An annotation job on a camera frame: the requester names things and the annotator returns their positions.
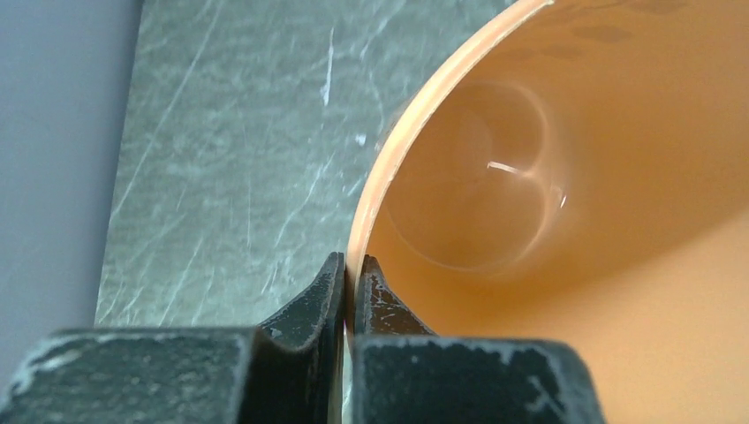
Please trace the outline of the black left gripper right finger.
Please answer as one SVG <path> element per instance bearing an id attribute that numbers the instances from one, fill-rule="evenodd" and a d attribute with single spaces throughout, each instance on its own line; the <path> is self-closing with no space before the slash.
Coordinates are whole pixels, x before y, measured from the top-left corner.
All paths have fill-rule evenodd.
<path id="1" fill-rule="evenodd" d="M 539 339 L 440 337 L 366 256 L 352 319 L 355 423 L 603 423 L 584 361 Z"/>

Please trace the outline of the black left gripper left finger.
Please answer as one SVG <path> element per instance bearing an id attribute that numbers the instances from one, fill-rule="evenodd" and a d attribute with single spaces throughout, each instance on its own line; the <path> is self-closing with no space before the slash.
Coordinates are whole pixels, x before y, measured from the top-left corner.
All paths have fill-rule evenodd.
<path id="1" fill-rule="evenodd" d="M 249 327 L 58 331 L 1 395 L 4 423 L 338 423 L 344 257 Z"/>

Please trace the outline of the large orange plastic bucket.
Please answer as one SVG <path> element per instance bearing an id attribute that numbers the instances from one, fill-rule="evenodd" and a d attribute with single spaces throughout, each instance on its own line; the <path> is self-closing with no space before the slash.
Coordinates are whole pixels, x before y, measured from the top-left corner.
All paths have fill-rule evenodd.
<path id="1" fill-rule="evenodd" d="M 390 128 L 346 255 L 444 336 L 564 341 L 611 423 L 748 420 L 748 4 L 518 1 Z"/>

